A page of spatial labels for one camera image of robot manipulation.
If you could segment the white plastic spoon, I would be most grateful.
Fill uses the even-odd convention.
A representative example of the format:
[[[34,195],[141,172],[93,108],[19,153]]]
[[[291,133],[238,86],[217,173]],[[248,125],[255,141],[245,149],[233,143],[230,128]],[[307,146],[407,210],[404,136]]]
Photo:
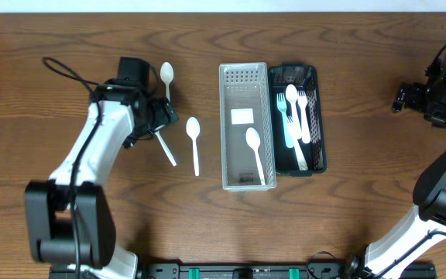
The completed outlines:
[[[197,150],[197,137],[201,132],[200,123],[195,117],[190,117],[186,124],[187,135],[192,140],[193,147],[193,161],[194,161],[194,174],[198,177],[200,175],[200,164]]]
[[[166,88],[166,98],[170,100],[170,84],[174,79],[174,69],[169,62],[164,62],[160,68],[160,77]]]
[[[168,160],[170,163],[175,167],[177,165],[177,162],[173,156],[173,154],[170,151],[170,148],[165,143],[164,139],[162,138],[160,131],[155,132],[156,138],[159,140],[161,147],[163,148],[164,153],[166,154]]]
[[[293,84],[289,84],[286,87],[286,99],[290,103],[293,124],[295,125],[295,134],[298,135],[298,137],[300,139],[301,138],[301,127],[300,127],[299,116],[297,113],[298,93],[297,93],[297,89],[295,88],[295,86]]]
[[[261,162],[261,159],[259,156],[259,146],[260,146],[261,141],[260,141],[260,136],[259,136],[257,130],[253,127],[249,127],[245,133],[245,140],[246,140],[248,146],[252,148],[252,150],[255,154],[260,184],[265,185],[266,180],[265,180],[264,171],[262,168],[262,162]]]

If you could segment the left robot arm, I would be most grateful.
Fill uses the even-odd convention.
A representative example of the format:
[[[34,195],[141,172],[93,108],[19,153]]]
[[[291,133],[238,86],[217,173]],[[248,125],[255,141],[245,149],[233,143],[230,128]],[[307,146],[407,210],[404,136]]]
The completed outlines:
[[[26,186],[32,258],[63,265],[75,278],[136,277],[139,258],[116,242],[105,187],[121,148],[177,120],[169,95],[149,98],[137,84],[97,86],[66,159],[46,181]]]

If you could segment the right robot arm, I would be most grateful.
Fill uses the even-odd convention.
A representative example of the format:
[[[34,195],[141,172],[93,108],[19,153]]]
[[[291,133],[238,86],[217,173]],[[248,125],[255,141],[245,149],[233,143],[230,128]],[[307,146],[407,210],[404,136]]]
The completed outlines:
[[[446,129],[446,43],[425,70],[424,84],[402,83],[395,113],[412,109],[437,128]],[[409,212],[363,254],[353,256],[343,278],[400,278],[432,246],[446,239],[446,150],[419,176]]]

